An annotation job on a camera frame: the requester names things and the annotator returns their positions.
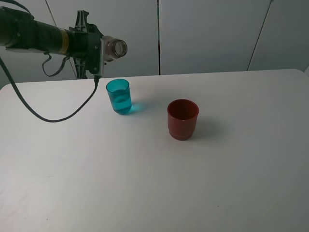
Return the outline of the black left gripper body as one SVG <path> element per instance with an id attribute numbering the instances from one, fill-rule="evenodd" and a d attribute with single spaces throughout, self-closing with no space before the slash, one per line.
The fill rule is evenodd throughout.
<path id="1" fill-rule="evenodd" d="M 103 34 L 96 25 L 87 24 L 86 31 L 73 27 L 69 28 L 70 42 L 68 54 L 73 58 L 97 57 L 100 53 L 101 38 Z"/>

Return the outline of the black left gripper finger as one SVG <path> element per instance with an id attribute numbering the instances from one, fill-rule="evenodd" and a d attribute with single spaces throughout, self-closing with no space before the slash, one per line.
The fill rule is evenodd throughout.
<path id="1" fill-rule="evenodd" d="M 74 58 L 74 66 L 77 79 L 87 79 L 86 76 L 86 58 Z"/>
<path id="2" fill-rule="evenodd" d="M 89 12 L 85 10 L 78 10 L 77 11 L 77 18 L 74 26 L 75 32 L 89 32 L 89 25 L 87 22 L 87 17 Z"/>

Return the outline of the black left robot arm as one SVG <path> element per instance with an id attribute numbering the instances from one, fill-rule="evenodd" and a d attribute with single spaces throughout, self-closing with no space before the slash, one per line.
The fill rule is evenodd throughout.
<path id="1" fill-rule="evenodd" d="M 87 22 L 88 12 L 79 10 L 74 27 L 62 29 L 43 22 L 24 11 L 1 7 L 0 44 L 6 49 L 64 55 L 72 58 L 78 79 L 86 72 L 101 77 L 104 70 L 103 35 Z"/>

